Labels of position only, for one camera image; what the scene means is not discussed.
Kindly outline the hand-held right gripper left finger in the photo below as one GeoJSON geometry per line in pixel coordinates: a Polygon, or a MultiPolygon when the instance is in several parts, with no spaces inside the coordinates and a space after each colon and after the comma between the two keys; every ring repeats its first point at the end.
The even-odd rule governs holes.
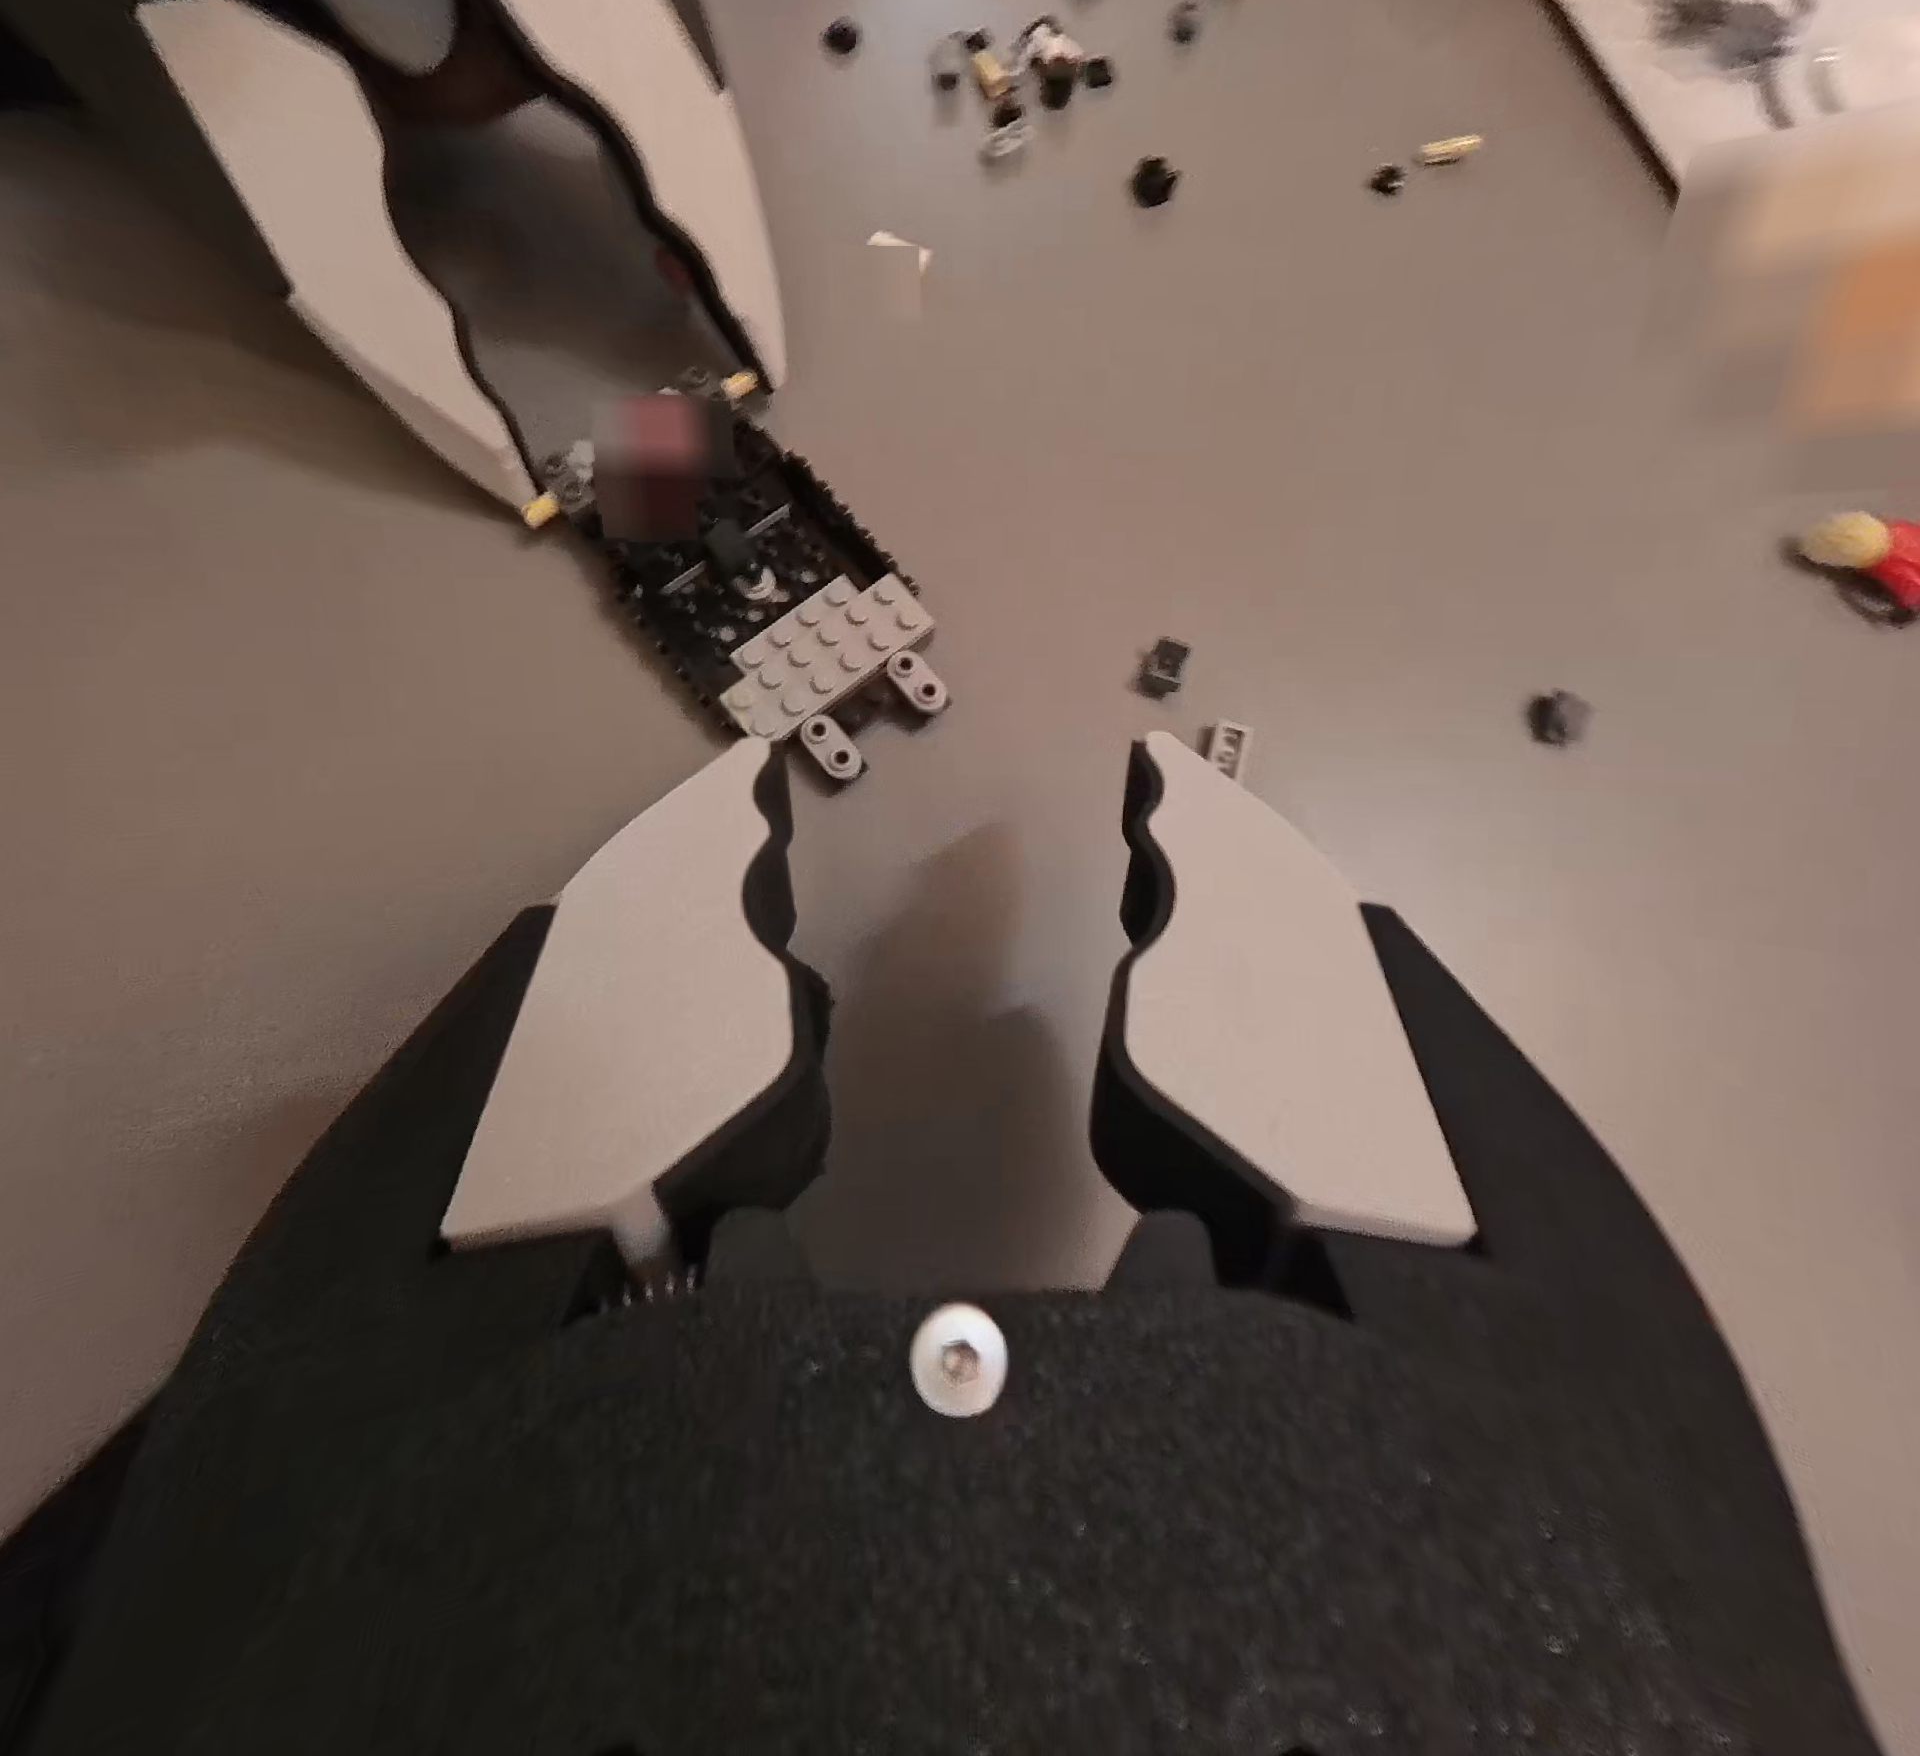
{"type": "Polygon", "coordinates": [[[746,739],[557,893],[456,1174],[453,1248],[603,1231],[628,1268],[789,1211],[832,1140],[832,989],[794,950],[789,765],[746,739]]]}

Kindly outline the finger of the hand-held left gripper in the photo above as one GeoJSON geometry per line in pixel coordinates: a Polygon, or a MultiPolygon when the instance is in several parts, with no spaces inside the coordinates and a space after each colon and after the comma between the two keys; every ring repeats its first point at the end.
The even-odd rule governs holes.
{"type": "Polygon", "coordinates": [[[557,97],[600,132],[711,325],[773,393],[789,334],[773,239],[729,82],[673,0],[500,0],[557,97]]]}
{"type": "Polygon", "coordinates": [[[535,508],[511,419],[395,232],[387,144],[351,64],[246,0],[144,0],[136,21],[296,319],[451,471],[513,515],[535,508]]]}

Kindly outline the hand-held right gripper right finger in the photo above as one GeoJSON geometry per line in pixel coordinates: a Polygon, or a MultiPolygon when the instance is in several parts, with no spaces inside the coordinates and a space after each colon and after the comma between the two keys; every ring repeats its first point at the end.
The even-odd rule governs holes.
{"type": "Polygon", "coordinates": [[[1276,1255],[1299,1228],[1465,1248],[1477,1214],[1355,884],[1162,731],[1129,751],[1122,832],[1106,1183],[1195,1215],[1218,1255],[1276,1255]]]}

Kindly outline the toy brick car chassis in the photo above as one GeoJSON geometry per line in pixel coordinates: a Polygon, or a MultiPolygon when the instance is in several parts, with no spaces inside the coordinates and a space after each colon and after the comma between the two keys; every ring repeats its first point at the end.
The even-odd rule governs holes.
{"type": "Polygon", "coordinates": [[[723,731],[794,746],[833,784],[861,728],[948,712],[937,616],[849,505],[752,413],[754,377],[703,374],[607,404],[541,467],[525,523],[566,523],[612,608],[723,731]]]}

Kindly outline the pile of small toy bricks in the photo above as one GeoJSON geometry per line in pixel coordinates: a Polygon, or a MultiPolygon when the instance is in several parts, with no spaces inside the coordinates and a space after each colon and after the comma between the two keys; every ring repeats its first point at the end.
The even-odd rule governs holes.
{"type": "Polygon", "coordinates": [[[1066,112],[1088,89],[1110,89],[1114,72],[1053,12],[1037,15],[1008,41],[985,27],[948,35],[927,58],[927,89],[943,112],[957,112],[965,97],[979,107],[982,170],[1020,164],[1041,114],[1066,112]]]}

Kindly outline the red toy minifigure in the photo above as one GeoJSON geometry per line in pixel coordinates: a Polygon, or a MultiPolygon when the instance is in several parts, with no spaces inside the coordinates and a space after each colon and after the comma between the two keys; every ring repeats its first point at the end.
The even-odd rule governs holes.
{"type": "Polygon", "coordinates": [[[1843,509],[1791,534],[1783,556],[1821,577],[1863,621],[1918,625],[1918,523],[1843,509]]]}

